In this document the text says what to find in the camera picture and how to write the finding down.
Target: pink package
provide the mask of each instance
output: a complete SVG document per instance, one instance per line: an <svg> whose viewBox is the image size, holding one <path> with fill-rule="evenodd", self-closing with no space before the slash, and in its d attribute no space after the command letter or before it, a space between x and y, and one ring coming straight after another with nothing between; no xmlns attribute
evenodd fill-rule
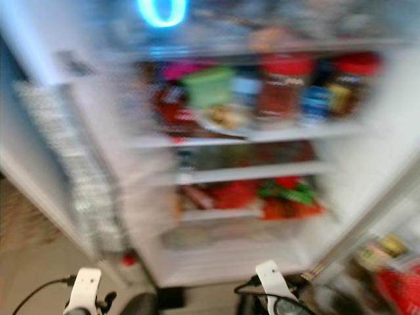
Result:
<svg viewBox="0 0 420 315"><path fill-rule="evenodd" d="M182 62L169 62L163 69L163 77L165 80L178 80L184 75L191 74L200 70L204 70L216 64L215 60L185 60Z"/></svg>

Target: yellow label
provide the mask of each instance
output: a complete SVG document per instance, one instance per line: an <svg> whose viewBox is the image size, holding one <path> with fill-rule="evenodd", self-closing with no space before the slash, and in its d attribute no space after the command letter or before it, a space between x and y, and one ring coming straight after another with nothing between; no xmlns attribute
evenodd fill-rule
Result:
<svg viewBox="0 0 420 315"><path fill-rule="evenodd" d="M331 111L333 113L342 113L345 109L351 90L341 85L330 84L327 86L332 92Z"/></svg>

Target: green container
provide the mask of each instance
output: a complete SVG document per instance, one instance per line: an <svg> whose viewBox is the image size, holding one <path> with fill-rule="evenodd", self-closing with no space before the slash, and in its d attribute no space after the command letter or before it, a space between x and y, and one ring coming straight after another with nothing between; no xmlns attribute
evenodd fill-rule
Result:
<svg viewBox="0 0 420 315"><path fill-rule="evenodd" d="M233 69L228 67L214 67L184 76L181 81L187 88L189 105L208 108L229 103L232 100L230 82L233 76Z"/></svg>

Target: blue light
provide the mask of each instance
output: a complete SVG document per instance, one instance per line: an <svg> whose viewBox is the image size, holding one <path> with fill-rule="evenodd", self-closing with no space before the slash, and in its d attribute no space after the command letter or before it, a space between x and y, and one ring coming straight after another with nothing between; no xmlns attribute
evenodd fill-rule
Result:
<svg viewBox="0 0 420 315"><path fill-rule="evenodd" d="M184 20L187 0L171 0L171 15L166 20L162 20L156 12L155 0L137 0L137 7L150 25L156 28L170 28Z"/></svg>

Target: red lid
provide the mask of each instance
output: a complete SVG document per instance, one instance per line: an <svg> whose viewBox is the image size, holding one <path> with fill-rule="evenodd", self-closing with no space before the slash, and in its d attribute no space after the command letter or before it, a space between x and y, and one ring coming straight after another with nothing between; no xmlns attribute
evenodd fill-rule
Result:
<svg viewBox="0 0 420 315"><path fill-rule="evenodd" d="M346 54L335 61L338 70L350 74L371 75L379 70L382 60L373 52Z"/></svg>
<svg viewBox="0 0 420 315"><path fill-rule="evenodd" d="M123 263L124 266L132 266L134 264L137 263L137 259L131 255L126 255L123 257L123 259L121 260L121 262Z"/></svg>
<svg viewBox="0 0 420 315"><path fill-rule="evenodd" d="M262 58L262 68L272 74L304 75L314 69L309 54L268 54Z"/></svg>

